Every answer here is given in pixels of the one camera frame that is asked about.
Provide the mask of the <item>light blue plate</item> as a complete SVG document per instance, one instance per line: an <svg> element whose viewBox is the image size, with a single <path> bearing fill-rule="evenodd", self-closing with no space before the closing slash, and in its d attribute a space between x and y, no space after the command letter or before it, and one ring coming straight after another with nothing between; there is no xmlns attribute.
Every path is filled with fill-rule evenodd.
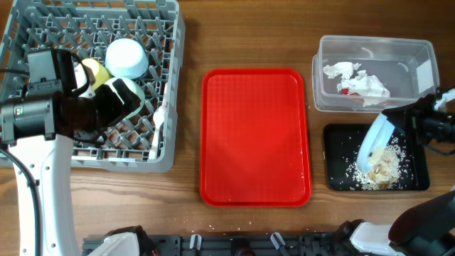
<svg viewBox="0 0 455 256"><path fill-rule="evenodd" d="M403 144L405 137L387 120L384 114L379 114L370 126L358 151L356 165L360 172L367 174L372 167L369 163L370 155L377 148L385 148L391 144L393 139L397 139L397 142Z"/></svg>

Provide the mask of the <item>white plastic spoon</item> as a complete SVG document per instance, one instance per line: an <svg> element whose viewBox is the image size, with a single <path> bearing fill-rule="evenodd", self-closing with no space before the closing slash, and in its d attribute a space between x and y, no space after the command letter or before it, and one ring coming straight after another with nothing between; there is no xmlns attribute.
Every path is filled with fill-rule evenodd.
<svg viewBox="0 0 455 256"><path fill-rule="evenodd" d="M156 159L158 156L160 132L161 126L156 126L149 151L149 159Z"/></svg>

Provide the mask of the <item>white napkin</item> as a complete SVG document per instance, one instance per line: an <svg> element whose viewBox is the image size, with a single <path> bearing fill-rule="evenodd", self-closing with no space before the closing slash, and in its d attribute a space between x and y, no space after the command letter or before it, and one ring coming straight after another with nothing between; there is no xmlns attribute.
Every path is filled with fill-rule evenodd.
<svg viewBox="0 0 455 256"><path fill-rule="evenodd" d="M338 62L335 65L324 66L323 73L328 79L341 77L336 86L337 92L345 88L354 91L386 89L375 75L368 75L366 70L360 70L360 67L360 63Z"/></svg>

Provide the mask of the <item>light blue bowl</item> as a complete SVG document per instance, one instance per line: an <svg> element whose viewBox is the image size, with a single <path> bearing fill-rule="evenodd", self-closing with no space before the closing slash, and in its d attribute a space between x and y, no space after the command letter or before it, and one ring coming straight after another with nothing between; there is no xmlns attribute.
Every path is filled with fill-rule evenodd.
<svg viewBox="0 0 455 256"><path fill-rule="evenodd" d="M109 44L105 56L105 67L113 77L136 79L149 67L145 50L136 41L122 38Z"/></svg>

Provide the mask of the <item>yellow plastic cup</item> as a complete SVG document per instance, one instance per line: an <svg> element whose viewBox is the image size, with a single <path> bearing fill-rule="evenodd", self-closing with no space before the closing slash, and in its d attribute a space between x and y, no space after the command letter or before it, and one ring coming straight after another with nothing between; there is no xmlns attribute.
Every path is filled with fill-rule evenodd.
<svg viewBox="0 0 455 256"><path fill-rule="evenodd" d="M106 67L93 58L83 59L82 64L88 69L90 84L93 90L105 84L112 77Z"/></svg>

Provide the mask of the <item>green bowl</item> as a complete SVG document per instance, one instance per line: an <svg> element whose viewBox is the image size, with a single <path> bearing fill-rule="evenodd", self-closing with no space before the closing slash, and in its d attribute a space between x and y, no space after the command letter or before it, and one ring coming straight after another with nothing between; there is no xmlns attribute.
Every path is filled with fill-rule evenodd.
<svg viewBox="0 0 455 256"><path fill-rule="evenodd" d="M140 99L139 106L135 110L129 111L129 114L126 116L126 118L131 118L134 115L138 114L144 106L145 103L144 91L133 80L129 78L110 78L105 84L108 85L117 95L119 95L119 93L114 88L114 82L116 80L121 80L128 87L128 89L132 91Z"/></svg>

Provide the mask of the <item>red snack wrapper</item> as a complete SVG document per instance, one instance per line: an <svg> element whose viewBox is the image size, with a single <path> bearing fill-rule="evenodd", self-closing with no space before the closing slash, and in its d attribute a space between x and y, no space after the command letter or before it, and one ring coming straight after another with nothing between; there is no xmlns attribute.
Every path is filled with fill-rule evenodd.
<svg viewBox="0 0 455 256"><path fill-rule="evenodd" d="M343 95L347 96L355 96L358 98L354 99L356 102L360 102L363 107L378 105L385 101L385 98L390 97L390 92L385 89L373 89L373 90L350 90L350 89L342 89L341 90Z"/></svg>

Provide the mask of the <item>food scraps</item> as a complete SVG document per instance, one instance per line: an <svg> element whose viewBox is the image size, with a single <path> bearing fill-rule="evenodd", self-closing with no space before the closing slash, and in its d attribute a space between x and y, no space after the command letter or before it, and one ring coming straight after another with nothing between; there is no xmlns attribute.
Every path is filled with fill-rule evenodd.
<svg viewBox="0 0 455 256"><path fill-rule="evenodd" d="M335 184L342 191L405 190L411 187L415 179L405 141L401 144L393 139L385 148L376 149L370 155L372 167L367 174L360 172L356 165L359 148L349 149L341 157L343 168L340 180Z"/></svg>

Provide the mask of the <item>white plastic fork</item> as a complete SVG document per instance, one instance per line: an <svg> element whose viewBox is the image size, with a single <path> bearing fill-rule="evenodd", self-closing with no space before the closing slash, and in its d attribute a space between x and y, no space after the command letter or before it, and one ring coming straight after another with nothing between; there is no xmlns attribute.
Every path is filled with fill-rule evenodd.
<svg viewBox="0 0 455 256"><path fill-rule="evenodd" d="M161 125L164 123L165 115L168 109L168 99L169 99L169 90L168 90L168 83L164 85L164 95L162 104L157 108L154 113L153 121L155 124L155 131L158 132L161 128Z"/></svg>

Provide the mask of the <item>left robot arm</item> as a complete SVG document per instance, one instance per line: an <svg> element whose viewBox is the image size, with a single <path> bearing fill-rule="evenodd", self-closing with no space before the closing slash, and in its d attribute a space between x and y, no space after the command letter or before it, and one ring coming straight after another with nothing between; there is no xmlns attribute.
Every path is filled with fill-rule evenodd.
<svg viewBox="0 0 455 256"><path fill-rule="evenodd" d="M28 84L1 104L1 153L14 164L21 255L79 255L70 195L73 144L102 145L105 131L144 105L141 88L127 78L100 85L92 97L78 86L68 50L28 54Z"/></svg>

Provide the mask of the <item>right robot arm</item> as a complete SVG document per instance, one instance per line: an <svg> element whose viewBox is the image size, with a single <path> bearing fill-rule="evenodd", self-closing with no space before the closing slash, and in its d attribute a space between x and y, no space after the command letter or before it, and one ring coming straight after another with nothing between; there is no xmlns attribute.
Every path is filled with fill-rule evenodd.
<svg viewBox="0 0 455 256"><path fill-rule="evenodd" d="M412 147L429 149L430 142L454 142L454 114L444 111L454 90L438 91L402 107L384 109L365 135L357 157L361 171L368 157L399 131ZM454 192L412 207L391 225L374 225L362 219L346 221L333 236L352 255L453 255Z"/></svg>

